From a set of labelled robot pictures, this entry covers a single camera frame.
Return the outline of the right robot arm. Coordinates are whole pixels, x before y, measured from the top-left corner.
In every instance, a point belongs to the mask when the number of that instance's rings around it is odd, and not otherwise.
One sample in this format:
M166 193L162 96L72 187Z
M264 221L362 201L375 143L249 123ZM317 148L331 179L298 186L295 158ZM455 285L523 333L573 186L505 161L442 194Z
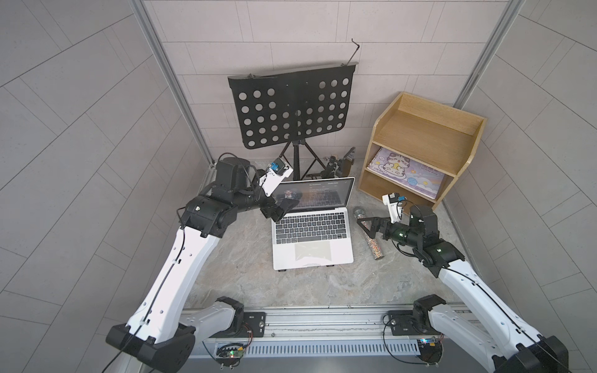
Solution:
M481 326L457 315L442 298L429 295L414 303L417 326L445 335L489 372L567 372L569 352L555 336L544 337L496 295L450 242L441 238L431 208L414 205L408 224L403 205L387 204L390 217L359 218L370 238L381 236L409 254L464 302Z

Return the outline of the silver laptop computer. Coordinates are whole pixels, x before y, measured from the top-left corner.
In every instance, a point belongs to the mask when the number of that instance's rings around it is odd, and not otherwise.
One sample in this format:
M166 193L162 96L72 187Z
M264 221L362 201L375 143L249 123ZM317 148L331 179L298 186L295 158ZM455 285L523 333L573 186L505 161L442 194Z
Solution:
M354 182L353 177L343 177L289 181L277 187L276 202L299 203L280 222L271 224L275 270L354 262L348 217Z

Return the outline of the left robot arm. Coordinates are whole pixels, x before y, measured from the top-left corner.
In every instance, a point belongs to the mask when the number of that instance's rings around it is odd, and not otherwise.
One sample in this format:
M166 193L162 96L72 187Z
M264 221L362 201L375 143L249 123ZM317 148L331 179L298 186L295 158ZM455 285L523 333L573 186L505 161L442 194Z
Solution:
M127 323L110 329L106 342L155 371L178 372L196 342L216 334L235 337L246 329L243 304L228 297L195 313L187 324L180 319L202 267L239 213L259 209L279 222L298 205L295 199L276 201L272 196L292 172L281 158L257 169L246 159L222 154L214 181L178 209L173 248L149 293Z

